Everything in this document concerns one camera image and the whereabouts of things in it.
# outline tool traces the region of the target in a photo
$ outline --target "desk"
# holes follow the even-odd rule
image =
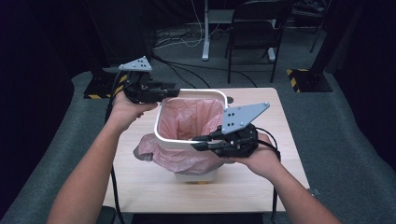
[[[221,89],[234,102],[230,106],[269,102],[270,107],[252,123],[264,128],[276,138],[282,163],[309,188],[304,168],[294,144],[289,124],[275,89]],[[242,164],[225,164],[219,168],[217,179],[204,185],[179,182],[175,174],[154,162],[140,161],[133,150],[140,138],[153,133],[158,108],[145,113],[120,138],[114,161],[120,210],[131,213],[223,213],[272,211],[273,186],[254,175]],[[114,205],[109,181],[104,205]],[[278,211],[285,211],[278,200]]]
[[[210,49],[210,34],[209,34],[209,23],[231,23],[233,19],[233,10],[231,9],[214,9],[209,10],[205,0],[205,41],[204,49],[202,53],[202,60],[209,60],[209,49]],[[268,49],[268,58],[271,62],[275,60],[275,53],[273,49]]]

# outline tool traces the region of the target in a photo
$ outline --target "forearm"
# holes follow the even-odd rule
[[[271,182],[292,223],[340,223],[286,168],[281,166],[279,173]]]
[[[55,199],[48,223],[94,223],[106,195],[120,131],[107,124]]]

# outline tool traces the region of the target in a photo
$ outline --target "person's left arm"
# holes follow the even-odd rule
[[[136,105],[123,92],[117,95],[104,128],[59,191],[48,223],[96,222],[105,199],[120,135],[143,112],[156,105]]]

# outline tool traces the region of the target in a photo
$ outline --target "pink plastic bag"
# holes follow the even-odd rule
[[[213,99],[170,100],[162,108],[158,132],[164,138],[177,140],[191,140],[198,135],[207,135],[221,124],[222,104],[223,102]],[[225,162],[212,151],[163,148],[158,145],[154,133],[143,136],[134,154],[140,160],[152,155],[155,163],[168,171],[183,175],[205,175]]]

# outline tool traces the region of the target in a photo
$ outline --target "black stand base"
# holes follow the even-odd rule
[[[103,72],[100,76],[93,76],[87,89],[84,91],[85,99],[109,98],[113,88],[116,73]]]
[[[295,92],[330,92],[332,88],[322,74],[313,74],[307,69],[288,69],[291,86]]]

